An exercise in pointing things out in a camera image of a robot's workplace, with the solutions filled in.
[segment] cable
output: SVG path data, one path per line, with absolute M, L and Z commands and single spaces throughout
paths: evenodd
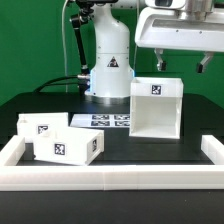
M 63 86 L 63 85 L 73 85 L 73 84 L 78 84 L 78 82 L 65 82 L 65 83 L 52 83 L 52 84 L 47 84 L 45 85 L 45 87 L 47 86 Z
M 37 87 L 33 92 L 34 93 L 39 93 L 46 86 L 56 85 L 57 84 L 57 83 L 54 83 L 54 82 L 58 82 L 58 81 L 62 81 L 62 80 L 69 80 L 69 79 L 77 79 L 77 75 L 67 76 L 67 77 L 59 77 L 59 78 L 56 78 L 56 79 L 52 79 L 50 81 L 45 82 L 43 85 Z
M 138 23 L 139 15 L 140 15 L 140 0 L 137 0 L 136 4 L 137 4 L 136 12 L 137 12 L 137 23 Z M 133 63 L 134 71 L 136 70 L 137 51 L 138 51 L 138 46 L 137 46 L 137 44 L 135 44 L 134 63 Z
M 65 38 L 65 9 L 69 0 L 65 0 L 65 3 L 62 8 L 62 18 L 61 18 L 61 29 L 62 29 L 62 45 L 63 45 L 63 54 L 64 54 L 64 71 L 65 76 L 68 76 L 68 58 L 67 58 L 67 49 L 66 49 L 66 38 Z

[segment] background wall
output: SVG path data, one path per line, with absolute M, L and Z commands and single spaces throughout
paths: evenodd
M 0 104 L 64 75 L 61 35 L 63 4 L 64 0 L 0 1 Z M 75 4 L 66 10 L 70 75 L 80 71 L 74 33 L 69 23 L 70 15 L 75 13 Z M 136 12 L 114 10 L 113 15 L 130 28 L 130 64 L 133 66 Z M 92 68 L 95 64 L 95 35 L 91 22 L 82 27 L 82 35 L 88 64 Z M 186 93 L 204 95 L 224 108 L 224 54 L 215 54 L 204 74 L 195 72 L 196 64 L 203 58 L 203 52 L 169 50 L 164 52 L 163 57 L 167 61 L 167 71 L 157 72 L 153 50 L 139 49 L 137 76 L 182 78 Z M 45 91 L 65 91 L 65 87 L 51 87 Z M 69 91 L 77 89 L 72 86 Z

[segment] white border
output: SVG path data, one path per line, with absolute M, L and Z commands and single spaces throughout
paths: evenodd
M 214 156 L 224 149 L 222 144 L 217 148 L 217 141 L 203 136 L 202 150 L 212 149 Z M 0 167 L 1 191 L 224 189 L 224 165 L 7 166 L 2 153 L 7 149 L 11 161 L 18 161 L 15 155 L 23 142 L 14 136 L 0 153 L 5 161 Z

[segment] black cable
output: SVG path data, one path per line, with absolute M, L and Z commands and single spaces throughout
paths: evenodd
M 56 79 L 52 79 L 52 80 L 49 80 L 49 81 L 45 82 L 43 85 L 37 87 L 33 92 L 34 93 L 39 93 L 43 88 L 45 88 L 46 86 L 51 85 L 54 82 L 58 82 L 58 81 L 62 81 L 62 80 L 69 80 L 69 79 L 77 79 L 77 78 L 78 78 L 77 75 L 72 75 L 72 76 L 63 76 L 63 77 L 59 77 L 59 78 L 56 78 Z
M 65 86 L 65 85 L 78 85 L 78 82 L 65 82 L 65 83 L 52 83 L 52 84 L 48 84 L 45 87 L 48 86 Z

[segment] warning label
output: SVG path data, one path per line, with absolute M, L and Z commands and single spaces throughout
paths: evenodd
M 118 68 L 118 67 L 119 67 L 119 65 L 118 65 L 117 60 L 115 59 L 115 57 L 113 57 L 113 58 L 110 60 L 110 62 L 109 62 L 109 64 L 107 65 L 107 67 L 111 67 L 111 68 Z

